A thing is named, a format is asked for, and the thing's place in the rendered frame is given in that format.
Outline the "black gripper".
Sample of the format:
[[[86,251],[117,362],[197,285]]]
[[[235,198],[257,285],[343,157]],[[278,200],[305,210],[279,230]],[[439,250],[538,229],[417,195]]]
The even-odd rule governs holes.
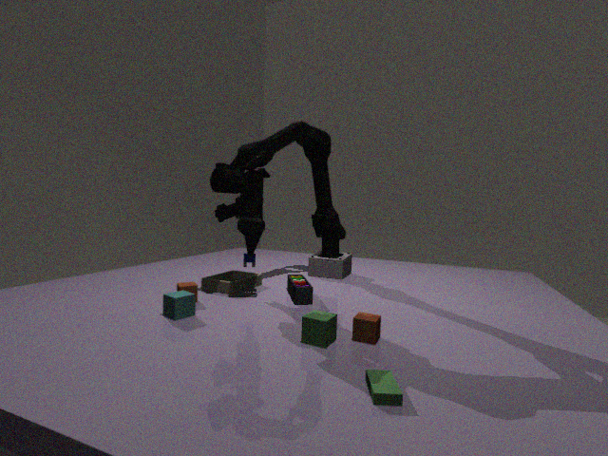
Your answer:
[[[248,257],[252,257],[265,230],[263,195],[240,194],[239,202],[241,218],[237,222],[237,229],[245,236]]]

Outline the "brown cube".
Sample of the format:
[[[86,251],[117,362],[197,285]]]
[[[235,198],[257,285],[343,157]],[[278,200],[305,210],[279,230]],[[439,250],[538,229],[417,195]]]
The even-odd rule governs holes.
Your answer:
[[[359,312],[352,322],[352,341],[375,345],[380,337],[381,315]]]

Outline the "small orange block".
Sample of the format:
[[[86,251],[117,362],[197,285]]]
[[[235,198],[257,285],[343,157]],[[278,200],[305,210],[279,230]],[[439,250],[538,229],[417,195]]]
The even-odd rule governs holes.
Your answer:
[[[195,281],[177,283],[177,291],[183,290],[196,294],[196,302],[198,302],[198,284]]]

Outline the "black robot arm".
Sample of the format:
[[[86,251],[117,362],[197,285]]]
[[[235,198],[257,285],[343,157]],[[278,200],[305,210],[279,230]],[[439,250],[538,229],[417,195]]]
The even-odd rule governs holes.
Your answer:
[[[312,165],[316,211],[312,215],[317,238],[322,238],[322,254],[319,257],[338,258],[339,239],[346,236],[339,216],[333,208],[327,160],[331,154],[331,137],[327,132],[306,123],[291,123],[271,137],[245,144],[238,149],[232,163],[216,163],[210,178],[211,187],[217,193],[263,195],[263,178],[270,178],[265,166],[274,154],[296,141],[304,149]],[[244,170],[248,170],[244,173]],[[241,218],[239,197],[230,205],[217,206],[215,217],[219,222],[236,216]]]

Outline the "green rectangular block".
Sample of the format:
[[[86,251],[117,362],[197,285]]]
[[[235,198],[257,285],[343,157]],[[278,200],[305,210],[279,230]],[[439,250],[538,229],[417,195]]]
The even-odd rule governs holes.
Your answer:
[[[365,380],[375,405],[403,406],[403,392],[391,370],[366,370]]]

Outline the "teal cube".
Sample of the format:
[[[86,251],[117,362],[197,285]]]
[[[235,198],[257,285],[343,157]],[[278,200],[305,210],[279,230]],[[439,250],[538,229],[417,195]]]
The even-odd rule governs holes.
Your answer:
[[[196,294],[183,291],[163,294],[163,316],[177,321],[196,315]]]

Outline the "green cube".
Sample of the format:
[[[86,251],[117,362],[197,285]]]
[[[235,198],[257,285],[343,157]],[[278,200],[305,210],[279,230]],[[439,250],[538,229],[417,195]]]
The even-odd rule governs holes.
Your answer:
[[[337,314],[313,310],[302,316],[301,343],[326,349],[336,340]]]

